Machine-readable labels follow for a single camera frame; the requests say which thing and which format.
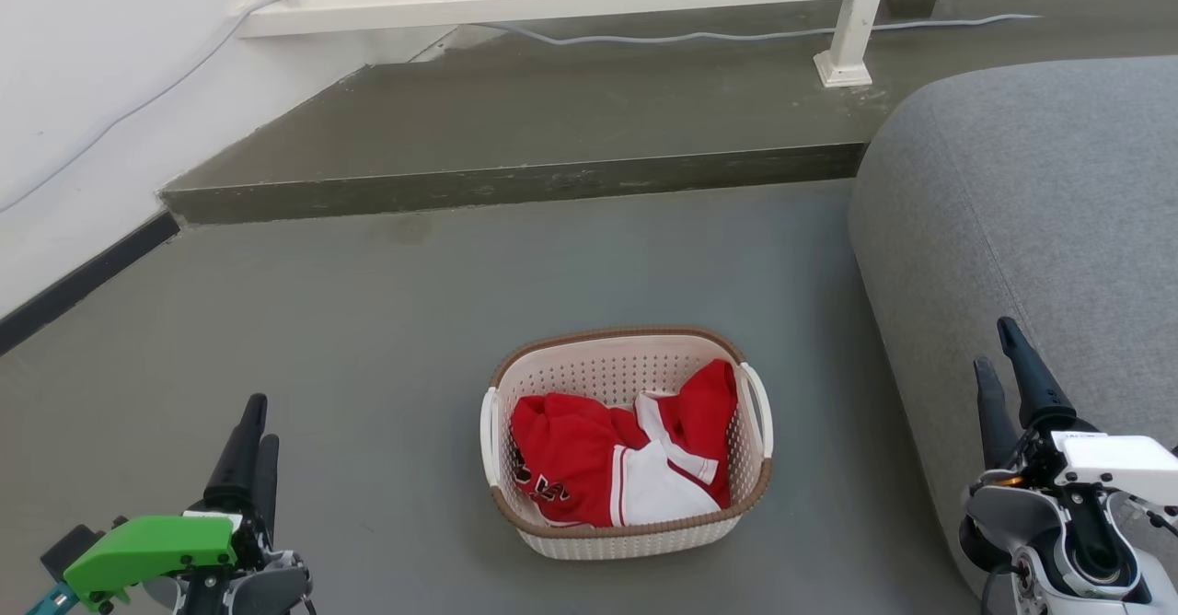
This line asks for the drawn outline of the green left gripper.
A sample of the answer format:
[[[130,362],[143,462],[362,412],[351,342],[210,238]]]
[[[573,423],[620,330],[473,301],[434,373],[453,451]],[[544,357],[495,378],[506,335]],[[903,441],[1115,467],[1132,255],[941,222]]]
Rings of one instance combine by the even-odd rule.
[[[269,397],[252,394],[220,452],[203,503],[179,515],[79,525],[62,538],[62,586],[88,611],[113,611],[141,586],[171,611],[232,611],[243,586],[277,569],[282,439],[262,437]]]

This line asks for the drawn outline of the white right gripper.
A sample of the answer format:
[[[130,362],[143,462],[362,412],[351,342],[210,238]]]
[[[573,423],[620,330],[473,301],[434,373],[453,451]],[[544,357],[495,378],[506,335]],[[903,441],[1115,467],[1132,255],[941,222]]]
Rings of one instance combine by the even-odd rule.
[[[1167,447],[1144,435],[1108,435],[1068,430],[1078,415],[1014,318],[997,320],[1000,348],[1010,359],[1020,397],[1023,430],[1047,434],[1048,456],[1063,459],[1048,468],[1055,487],[1099,487],[1127,492],[1149,505],[1177,505],[1177,458]],[[1006,409],[1005,389],[997,368],[985,356],[973,362],[977,377],[977,421],[986,470],[1004,469],[1020,435]]]

